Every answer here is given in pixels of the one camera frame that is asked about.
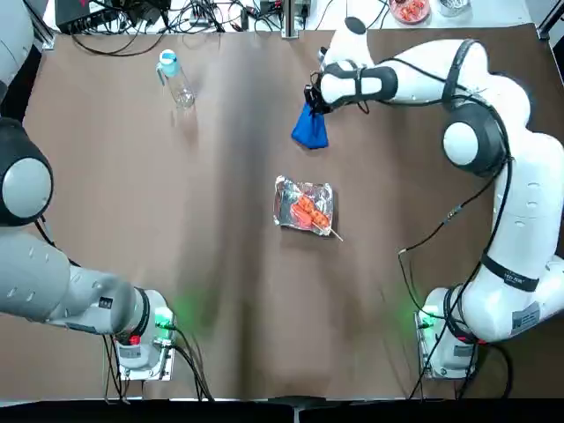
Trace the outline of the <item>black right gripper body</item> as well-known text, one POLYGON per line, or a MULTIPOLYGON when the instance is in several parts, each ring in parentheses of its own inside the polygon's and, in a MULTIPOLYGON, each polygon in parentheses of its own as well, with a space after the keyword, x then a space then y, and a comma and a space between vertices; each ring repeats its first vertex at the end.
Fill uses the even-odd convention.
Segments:
POLYGON ((330 106, 325 102, 321 93, 321 78, 312 79, 304 87, 304 97, 310 109, 311 115, 326 115, 330 112, 330 106))

